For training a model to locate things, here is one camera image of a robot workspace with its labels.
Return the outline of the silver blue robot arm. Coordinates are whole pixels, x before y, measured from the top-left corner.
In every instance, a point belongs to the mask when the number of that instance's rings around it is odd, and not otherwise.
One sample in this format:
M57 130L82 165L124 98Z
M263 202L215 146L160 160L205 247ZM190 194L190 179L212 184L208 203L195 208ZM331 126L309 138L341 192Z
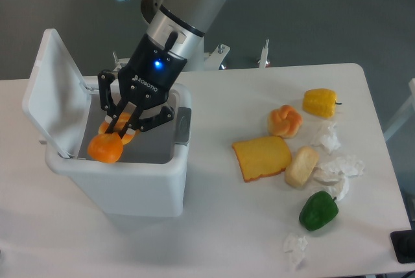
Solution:
M147 31L127 64L98 75L101 108L109 118L106 133L115 132L129 103L136 108L118 131L119 137L173 119L174 110L165 104L169 91L225 2L154 0L148 7Z

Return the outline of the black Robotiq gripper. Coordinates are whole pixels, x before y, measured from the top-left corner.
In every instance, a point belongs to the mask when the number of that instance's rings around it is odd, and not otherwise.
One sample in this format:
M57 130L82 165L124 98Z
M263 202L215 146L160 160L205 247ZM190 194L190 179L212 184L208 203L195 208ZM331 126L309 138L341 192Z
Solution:
M119 71L121 97L137 106L124 126L125 133L129 130L147 132L174 119L174 110L168 105L163 105L155 116L141 118L141 114L142 106L147 110L167 100L170 88L187 63L187 59L176 58L170 52L177 40L178 34L171 33L165 46L159 47L145 34L128 63ZM107 116L118 119L111 91L115 73L103 70L97 79L101 109Z

